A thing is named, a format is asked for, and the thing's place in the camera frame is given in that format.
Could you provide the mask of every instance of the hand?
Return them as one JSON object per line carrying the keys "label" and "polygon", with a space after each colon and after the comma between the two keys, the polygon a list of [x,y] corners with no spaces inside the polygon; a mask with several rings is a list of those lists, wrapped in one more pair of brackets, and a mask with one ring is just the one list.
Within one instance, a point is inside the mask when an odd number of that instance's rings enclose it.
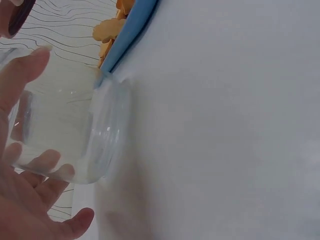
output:
{"label": "hand", "polygon": [[29,56],[14,59],[0,72],[1,239],[73,240],[86,232],[94,217],[92,209],[84,208],[64,222],[51,220],[47,211],[68,183],[51,178],[44,181],[43,176],[27,171],[17,174],[7,162],[13,153],[21,152],[21,146],[17,143],[5,149],[8,114],[20,98],[25,85],[43,72],[49,56],[48,49],[42,47]]}

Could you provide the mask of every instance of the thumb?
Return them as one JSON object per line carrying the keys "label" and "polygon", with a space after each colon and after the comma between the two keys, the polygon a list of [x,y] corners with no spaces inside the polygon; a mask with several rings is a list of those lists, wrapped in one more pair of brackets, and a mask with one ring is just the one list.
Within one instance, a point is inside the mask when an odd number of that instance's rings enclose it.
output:
{"label": "thumb", "polygon": [[26,84],[45,70],[49,57],[50,49],[40,47],[28,56],[13,59],[0,71],[0,156],[8,137],[8,115]]}
{"label": "thumb", "polygon": [[57,222],[61,239],[73,240],[80,238],[90,227],[95,213],[91,208],[81,209],[73,218],[64,222]]}

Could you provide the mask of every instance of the cracker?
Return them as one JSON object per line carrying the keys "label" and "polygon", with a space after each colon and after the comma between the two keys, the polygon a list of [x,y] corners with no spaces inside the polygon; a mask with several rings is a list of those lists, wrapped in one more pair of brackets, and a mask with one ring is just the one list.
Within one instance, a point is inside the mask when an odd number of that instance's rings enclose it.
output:
{"label": "cracker", "polygon": [[110,39],[115,40],[121,32],[125,22],[125,19],[118,20],[116,18],[102,21],[99,25],[93,28],[92,36],[95,40],[103,43],[109,42]]}
{"label": "cracker", "polygon": [[104,58],[101,57],[100,60],[99,60],[99,63],[98,63],[98,68],[101,68],[101,65],[104,63]]}
{"label": "cracker", "polygon": [[110,51],[112,44],[114,44],[113,39],[110,39],[110,41],[108,41],[107,43],[102,43],[100,46],[100,52],[99,52],[99,57],[100,58],[105,58],[108,54],[108,52]]}
{"label": "cracker", "polygon": [[115,18],[118,19],[118,20],[127,18],[123,8],[117,10]]}
{"label": "cracker", "polygon": [[122,3],[124,15],[128,15],[135,4],[135,0],[121,0],[121,3]]}

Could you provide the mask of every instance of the white surface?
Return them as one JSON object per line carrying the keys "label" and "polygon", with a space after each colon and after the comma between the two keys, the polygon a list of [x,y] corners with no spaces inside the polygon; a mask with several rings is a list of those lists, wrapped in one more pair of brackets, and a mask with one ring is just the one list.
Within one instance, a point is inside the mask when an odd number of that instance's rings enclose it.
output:
{"label": "white surface", "polygon": [[[95,67],[99,43],[93,27],[116,14],[112,0],[37,0],[30,16],[14,39],[0,38],[0,49],[52,45],[58,58]],[[70,184],[48,214],[55,221],[71,216],[74,185]]]}
{"label": "white surface", "polygon": [[76,189],[97,214],[82,239],[318,239],[319,9],[161,0],[115,72],[135,86],[139,171]]}

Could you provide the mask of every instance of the black wavy lines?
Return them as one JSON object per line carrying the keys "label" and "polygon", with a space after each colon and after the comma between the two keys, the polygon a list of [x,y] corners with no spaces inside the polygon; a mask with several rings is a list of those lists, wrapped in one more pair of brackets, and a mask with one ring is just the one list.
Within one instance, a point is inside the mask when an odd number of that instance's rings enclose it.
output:
{"label": "black wavy lines", "polygon": [[[45,14],[45,13],[43,13],[43,12],[38,12],[38,11],[36,11],[36,10],[32,10],[32,11],[35,12],[35,13],[37,13],[37,14],[40,14],[40,15],[49,16],[49,17],[54,17],[54,18],[60,18],[60,19],[66,19],[66,20],[72,19],[74,16],[83,15],[83,14],[89,14],[89,12],[87,12],[87,13],[77,13],[77,14],[72,15],[71,17],[62,17],[62,16]],[[112,16],[110,16],[110,15],[108,15],[108,14],[103,14],[103,13],[101,13],[101,12],[90,12],[90,14],[91,14],[91,13],[93,13],[93,14],[101,14],[101,15],[105,15],[105,16],[108,16],[108,17],[112,18]]]}
{"label": "black wavy lines", "polygon": [[68,23],[68,22],[71,22],[71,21],[77,20],[77,19],[90,19],[90,20],[95,20],[95,21],[97,21],[99,23],[101,22],[99,19],[95,19],[95,18],[91,18],[91,17],[76,17],[76,18],[74,18],[74,19],[72,19],[70,21],[46,21],[46,20],[41,20],[39,18],[36,18],[35,16],[32,16],[32,15],[29,15],[29,18],[34,18],[34,19],[36,19],[36,20],[38,20],[40,22],[45,22],[45,23],[57,23],[57,22],[59,22],[59,23]]}
{"label": "black wavy lines", "polygon": [[48,31],[51,31],[51,32],[54,32],[60,36],[63,36],[63,37],[66,37],[66,38],[76,38],[76,39],[88,39],[88,38],[92,38],[92,36],[66,36],[66,35],[63,35],[57,31],[54,31],[50,28],[46,28],[46,27],[41,27],[41,26],[38,26],[38,27],[22,27],[21,29],[46,29]]}
{"label": "black wavy lines", "polygon": [[83,24],[69,24],[69,25],[44,25],[40,23],[33,23],[33,22],[25,22],[26,24],[33,24],[37,26],[44,26],[44,27],[69,27],[69,26],[81,26],[81,27],[88,27],[88,28],[93,28],[94,26],[89,26],[89,25],[83,25]]}
{"label": "black wavy lines", "polygon": [[[90,9],[90,8],[73,8],[73,9],[70,9],[66,14],[58,14],[56,12],[52,12],[52,11],[50,11],[48,9],[45,9],[44,7],[42,7],[41,5],[39,5],[37,3],[35,3],[34,5],[37,5],[39,8],[41,8],[41,9],[43,9],[43,10],[49,12],[49,13],[54,14],[52,16],[67,16],[69,13],[71,13],[72,11],[76,11],[76,10],[88,10],[89,11],[88,13],[94,13],[94,12],[92,12],[92,9]],[[102,13],[102,14],[106,13],[105,11],[100,10],[100,9],[94,9],[94,10],[95,11],[101,11],[101,12],[95,12],[95,13]]]}

